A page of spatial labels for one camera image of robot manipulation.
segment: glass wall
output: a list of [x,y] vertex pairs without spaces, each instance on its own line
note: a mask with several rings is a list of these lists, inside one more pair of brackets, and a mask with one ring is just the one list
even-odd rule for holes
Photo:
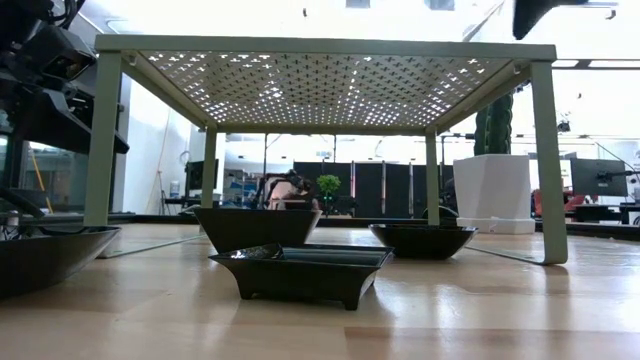
[[7,136],[0,135],[0,185],[4,181],[4,162],[7,158]]
[[27,142],[20,188],[42,192],[56,212],[83,212],[88,156],[67,150]]

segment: wooden floor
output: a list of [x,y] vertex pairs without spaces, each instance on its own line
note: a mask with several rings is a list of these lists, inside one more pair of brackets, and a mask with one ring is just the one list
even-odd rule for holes
[[100,254],[101,258],[121,256],[154,247],[193,239],[200,233],[199,225],[119,225],[122,231]]
[[[367,230],[313,241],[379,244]],[[540,236],[474,241],[536,250]],[[396,259],[349,312],[240,300],[207,240],[193,240],[1,302],[0,359],[640,359],[640,247],[572,238],[570,251],[547,268],[473,250]]]

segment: white pot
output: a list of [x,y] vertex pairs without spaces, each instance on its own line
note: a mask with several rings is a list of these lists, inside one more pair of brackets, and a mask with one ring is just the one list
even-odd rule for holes
[[481,233],[531,234],[529,157],[488,154],[453,162],[458,226]]

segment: lattice pattern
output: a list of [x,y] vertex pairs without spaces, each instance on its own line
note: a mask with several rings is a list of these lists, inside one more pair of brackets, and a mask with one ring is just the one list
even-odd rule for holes
[[504,59],[147,52],[222,124],[424,127],[503,67]]

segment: black partition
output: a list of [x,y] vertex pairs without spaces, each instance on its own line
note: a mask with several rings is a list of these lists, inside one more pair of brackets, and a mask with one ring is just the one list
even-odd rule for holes
[[[440,166],[438,166],[438,179],[440,179]],[[444,166],[444,182],[453,179],[453,165]],[[427,208],[427,167],[425,165],[413,165],[413,217],[420,218]]]
[[385,218],[409,218],[409,165],[386,164]]
[[356,164],[356,217],[382,217],[382,164]]
[[322,173],[335,175],[340,179],[340,188],[335,195],[340,197],[351,195],[351,163],[322,163]]

